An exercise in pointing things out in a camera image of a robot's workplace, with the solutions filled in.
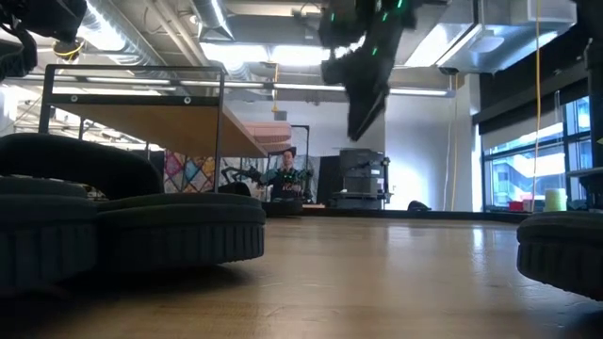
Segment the gray hanging sheet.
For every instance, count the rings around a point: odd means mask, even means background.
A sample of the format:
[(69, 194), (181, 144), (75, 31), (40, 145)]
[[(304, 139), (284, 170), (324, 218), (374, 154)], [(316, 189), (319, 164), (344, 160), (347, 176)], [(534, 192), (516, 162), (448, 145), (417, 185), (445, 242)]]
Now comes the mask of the gray hanging sheet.
[[(319, 177), (319, 166), (320, 158), (309, 156), (310, 168), (311, 168), (311, 189), (315, 189), (318, 184)], [(235, 157), (235, 158), (223, 158), (220, 161), (220, 170), (227, 167), (235, 167), (238, 169), (247, 170), (249, 167), (255, 167), (258, 171), (264, 174), (267, 170), (276, 170), (281, 166), (282, 157), (280, 155), (272, 155), (264, 158), (249, 158), (249, 157)], [(303, 154), (298, 155), (295, 158), (295, 168), (303, 170)], [(245, 178), (242, 182), (251, 184), (250, 179)], [(228, 184), (224, 177), (220, 174), (220, 183)]]

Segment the black rig post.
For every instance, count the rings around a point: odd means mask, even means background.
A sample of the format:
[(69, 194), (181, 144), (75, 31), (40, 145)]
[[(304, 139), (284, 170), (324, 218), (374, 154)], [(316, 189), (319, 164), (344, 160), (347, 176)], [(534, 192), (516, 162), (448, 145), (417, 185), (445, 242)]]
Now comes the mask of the black rig post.
[(591, 148), (596, 174), (587, 188), (595, 209), (603, 210), (603, 40), (591, 39), (585, 50), (590, 102)]

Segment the black table edge frame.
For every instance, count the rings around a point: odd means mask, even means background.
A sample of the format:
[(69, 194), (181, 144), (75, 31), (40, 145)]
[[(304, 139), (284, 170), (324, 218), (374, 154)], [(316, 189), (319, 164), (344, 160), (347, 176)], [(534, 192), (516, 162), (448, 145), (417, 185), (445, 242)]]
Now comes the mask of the black table edge frame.
[(323, 218), (391, 218), (391, 219), (430, 219), (430, 220), (463, 220), (494, 221), (518, 224), (530, 216), (527, 213), (507, 212), (445, 212), (445, 211), (404, 211), (404, 210), (359, 210), (359, 209), (312, 209), (299, 212), (283, 212), (268, 210), (269, 218), (284, 217), (323, 217)]

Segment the black metal stand frame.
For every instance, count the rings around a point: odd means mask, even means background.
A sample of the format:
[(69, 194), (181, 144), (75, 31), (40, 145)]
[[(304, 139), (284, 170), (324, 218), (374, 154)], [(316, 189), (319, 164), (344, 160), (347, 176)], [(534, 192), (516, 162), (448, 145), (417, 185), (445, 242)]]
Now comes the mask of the black metal stand frame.
[(312, 201), (312, 192), (311, 192), (311, 168), (310, 168), (310, 159), (309, 159), (309, 151), (310, 151), (310, 126), (307, 124), (293, 124), (293, 137), (297, 140), (298, 143), (302, 142), (305, 146), (305, 151), (303, 153), (303, 202), (311, 202)]

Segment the person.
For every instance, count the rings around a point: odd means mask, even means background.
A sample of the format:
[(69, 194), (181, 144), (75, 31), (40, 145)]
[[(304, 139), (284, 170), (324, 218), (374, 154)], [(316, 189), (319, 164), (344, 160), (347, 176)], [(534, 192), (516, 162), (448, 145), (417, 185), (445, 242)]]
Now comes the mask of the person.
[(295, 201), (302, 198), (305, 171), (295, 168), (295, 157), (295, 148), (283, 151), (281, 166), (267, 172), (267, 184), (272, 186), (270, 194), (272, 202)]

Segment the pale green roll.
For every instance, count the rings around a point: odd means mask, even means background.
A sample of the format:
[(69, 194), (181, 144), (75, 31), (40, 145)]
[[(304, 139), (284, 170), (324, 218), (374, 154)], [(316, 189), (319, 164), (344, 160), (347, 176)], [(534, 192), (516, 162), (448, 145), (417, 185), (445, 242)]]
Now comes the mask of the pale green roll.
[(545, 193), (545, 212), (561, 212), (567, 210), (567, 194), (564, 188), (551, 188)]

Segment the yellow black ceiling reel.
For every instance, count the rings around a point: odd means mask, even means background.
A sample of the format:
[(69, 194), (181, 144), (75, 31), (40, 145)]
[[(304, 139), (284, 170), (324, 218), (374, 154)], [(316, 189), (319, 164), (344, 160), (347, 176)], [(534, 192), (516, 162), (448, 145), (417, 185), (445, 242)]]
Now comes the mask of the yellow black ceiling reel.
[(63, 61), (75, 62), (79, 58), (85, 44), (86, 40), (80, 37), (76, 37), (71, 42), (58, 40), (53, 43), (52, 50), (55, 56)]

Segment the spiral silver duct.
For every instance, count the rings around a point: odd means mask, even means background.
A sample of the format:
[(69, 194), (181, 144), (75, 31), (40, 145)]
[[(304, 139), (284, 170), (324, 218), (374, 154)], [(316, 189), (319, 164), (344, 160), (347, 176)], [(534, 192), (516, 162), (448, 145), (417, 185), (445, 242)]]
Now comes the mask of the spiral silver duct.
[(78, 29), (79, 37), (121, 65), (165, 64), (150, 42), (138, 32), (112, 0), (86, 2), (88, 9)]

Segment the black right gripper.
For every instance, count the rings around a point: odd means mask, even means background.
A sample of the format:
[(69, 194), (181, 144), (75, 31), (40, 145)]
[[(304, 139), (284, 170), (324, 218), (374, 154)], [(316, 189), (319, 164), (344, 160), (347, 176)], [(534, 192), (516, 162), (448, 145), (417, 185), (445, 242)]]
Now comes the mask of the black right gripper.
[(359, 140), (384, 113), (388, 81), (402, 33), (416, 28), (414, 8), (326, 8), (321, 45), (330, 54), (321, 62), (328, 85), (341, 84), (349, 99), (348, 137)]

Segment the colourful patchwork quilt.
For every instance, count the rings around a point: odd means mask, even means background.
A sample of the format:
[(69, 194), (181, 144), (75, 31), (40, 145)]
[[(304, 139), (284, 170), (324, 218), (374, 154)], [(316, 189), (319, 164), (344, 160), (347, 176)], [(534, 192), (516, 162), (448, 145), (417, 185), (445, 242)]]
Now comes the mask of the colourful patchwork quilt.
[(198, 193), (214, 189), (213, 157), (190, 157), (166, 150), (163, 183), (166, 193)]

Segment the black printer cabinet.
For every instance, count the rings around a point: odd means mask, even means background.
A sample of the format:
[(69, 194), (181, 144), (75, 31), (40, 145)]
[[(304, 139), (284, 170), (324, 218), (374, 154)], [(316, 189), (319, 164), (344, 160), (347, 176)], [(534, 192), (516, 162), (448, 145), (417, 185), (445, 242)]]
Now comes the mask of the black printer cabinet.
[(383, 210), (390, 203), (390, 159), (370, 149), (343, 149), (320, 159), (317, 203), (334, 209)]

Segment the large black framed window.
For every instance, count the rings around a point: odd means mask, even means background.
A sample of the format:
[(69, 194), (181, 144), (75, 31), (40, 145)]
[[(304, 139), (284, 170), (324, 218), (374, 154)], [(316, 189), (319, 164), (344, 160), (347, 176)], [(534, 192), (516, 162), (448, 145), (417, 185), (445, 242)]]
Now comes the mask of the large black framed window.
[(568, 202), (585, 202), (586, 190), (567, 173), (593, 166), (590, 132), (585, 96), (482, 135), (484, 209), (508, 210), (516, 201), (540, 211), (551, 188), (564, 188)]

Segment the silver round ventilation duct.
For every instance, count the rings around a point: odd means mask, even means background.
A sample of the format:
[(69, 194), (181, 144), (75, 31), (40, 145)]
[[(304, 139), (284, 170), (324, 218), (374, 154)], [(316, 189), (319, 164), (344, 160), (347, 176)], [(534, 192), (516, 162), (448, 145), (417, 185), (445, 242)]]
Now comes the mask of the silver round ventilation duct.
[(190, 0), (197, 17), (198, 38), (202, 40), (228, 40), (235, 37), (228, 26), (226, 7), (221, 0)]

